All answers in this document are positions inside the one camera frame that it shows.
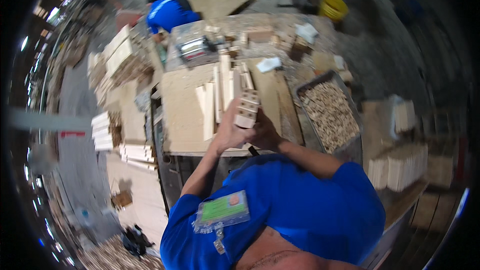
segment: worker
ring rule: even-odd
[[[281,138],[262,109],[253,128],[236,126],[239,102],[170,210],[165,268],[360,269],[385,225],[362,167]],[[243,142],[277,154],[248,159],[210,195],[220,155]]]
[[[157,43],[163,41],[159,28],[170,33],[176,26],[200,20],[200,16],[192,10],[188,0],[147,0],[147,6],[150,8],[147,25]]]

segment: blue shirt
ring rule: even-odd
[[[317,179],[279,154],[250,158],[205,201],[245,190],[250,220],[224,228],[225,254],[215,232],[194,233],[202,201],[183,195],[170,210],[160,244],[167,270],[230,269],[265,225],[301,250],[359,265],[382,236],[385,210],[362,167],[343,164],[331,179]]]
[[[200,20],[195,12],[183,10],[177,0],[157,0],[151,8],[147,25],[153,34],[159,33],[159,27],[170,33],[176,26]]]

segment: yellow bucket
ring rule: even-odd
[[[326,16],[333,22],[342,21],[349,13],[349,8],[343,0],[322,0],[319,16]]]

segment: metal tray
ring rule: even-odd
[[[342,81],[342,78],[340,78],[340,75],[338,75],[338,73],[335,72],[334,70],[329,70],[329,71],[315,77],[314,79],[307,82],[306,84],[298,86],[295,89],[295,95],[297,96],[297,99],[301,104],[301,108],[302,108],[303,112],[305,113],[305,115],[307,116],[308,121],[310,122],[311,128],[313,129],[313,131],[315,132],[315,135],[317,136],[317,140],[320,143],[320,147],[321,147],[322,151],[324,153],[326,153],[324,145],[322,143],[322,140],[320,139],[320,136],[318,135],[318,132],[315,129],[314,123],[310,119],[309,114],[307,113],[307,111],[305,110],[305,107],[303,106],[302,95],[306,90],[312,89],[313,87],[315,87],[318,84],[321,84],[321,83],[324,83],[324,82],[329,82],[329,81],[333,82],[335,85],[337,85],[343,91],[343,93],[345,94],[346,100],[348,101],[348,106],[350,107],[350,110],[352,110],[353,118],[355,119],[355,121],[357,122],[357,125],[358,125],[357,135],[355,135],[353,138],[351,138],[349,141],[347,141],[344,145],[342,145],[341,147],[338,147],[337,149],[335,149],[333,151],[332,155],[335,156],[335,157],[339,157],[357,139],[361,139],[362,133],[363,133],[362,118],[360,117],[360,114],[357,111],[357,107],[353,103],[353,99],[350,96],[349,91],[348,91],[347,87],[345,86],[345,83]],[[362,142],[360,140],[360,152],[362,150],[361,144],[362,144]]]

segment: id badge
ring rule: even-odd
[[[241,190],[198,205],[194,223],[196,234],[209,234],[219,228],[250,220],[247,196]]]

